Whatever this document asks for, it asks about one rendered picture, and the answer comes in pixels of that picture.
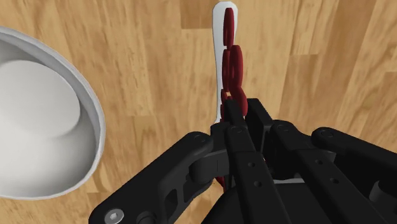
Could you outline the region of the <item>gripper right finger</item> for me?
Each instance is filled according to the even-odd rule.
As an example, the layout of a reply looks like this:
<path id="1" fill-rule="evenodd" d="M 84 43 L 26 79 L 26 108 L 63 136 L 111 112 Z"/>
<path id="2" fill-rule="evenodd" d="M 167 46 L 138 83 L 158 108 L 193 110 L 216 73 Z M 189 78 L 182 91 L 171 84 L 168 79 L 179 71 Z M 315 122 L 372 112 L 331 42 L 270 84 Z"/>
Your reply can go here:
<path id="1" fill-rule="evenodd" d="M 258 99 L 246 122 L 274 176 L 299 174 L 332 224 L 397 224 L 397 153 L 329 127 L 303 134 Z"/>

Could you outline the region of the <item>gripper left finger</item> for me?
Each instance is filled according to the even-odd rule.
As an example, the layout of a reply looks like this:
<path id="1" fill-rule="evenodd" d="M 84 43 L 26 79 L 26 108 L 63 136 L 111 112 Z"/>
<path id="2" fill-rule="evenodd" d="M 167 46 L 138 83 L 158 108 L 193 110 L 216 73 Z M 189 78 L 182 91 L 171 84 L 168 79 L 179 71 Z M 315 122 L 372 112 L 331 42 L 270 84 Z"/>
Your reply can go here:
<path id="1" fill-rule="evenodd" d="M 226 177 L 226 192 L 205 224 L 291 224 L 262 151 L 272 119 L 258 99 L 242 116 L 225 103 L 226 120 L 211 133 L 191 132 L 101 202 L 88 224 L 174 224 L 212 181 Z"/>

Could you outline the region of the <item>white and dark red utensil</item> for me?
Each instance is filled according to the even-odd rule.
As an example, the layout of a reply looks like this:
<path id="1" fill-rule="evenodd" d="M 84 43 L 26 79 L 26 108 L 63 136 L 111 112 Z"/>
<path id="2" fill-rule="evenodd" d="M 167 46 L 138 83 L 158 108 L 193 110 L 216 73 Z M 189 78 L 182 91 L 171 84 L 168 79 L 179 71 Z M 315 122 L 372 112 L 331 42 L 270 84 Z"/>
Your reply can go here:
<path id="1" fill-rule="evenodd" d="M 228 189 L 228 156 L 224 131 L 226 122 L 246 127 L 247 97 L 242 89 L 243 60 L 240 46 L 234 43 L 237 29 L 237 6 L 231 1 L 218 2 L 212 10 L 212 36 L 216 59 L 217 115 L 211 127 L 215 139 L 216 181 Z"/>

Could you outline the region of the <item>white bowl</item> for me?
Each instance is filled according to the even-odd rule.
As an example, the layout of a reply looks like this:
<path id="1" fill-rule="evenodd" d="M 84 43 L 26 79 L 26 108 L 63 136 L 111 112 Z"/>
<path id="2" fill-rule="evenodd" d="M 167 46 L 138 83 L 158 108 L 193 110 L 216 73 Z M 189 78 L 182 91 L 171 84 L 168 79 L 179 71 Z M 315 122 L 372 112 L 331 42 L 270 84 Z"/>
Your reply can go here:
<path id="1" fill-rule="evenodd" d="M 61 54 L 0 26 L 0 197 L 65 195 L 95 172 L 106 136 L 101 104 Z"/>

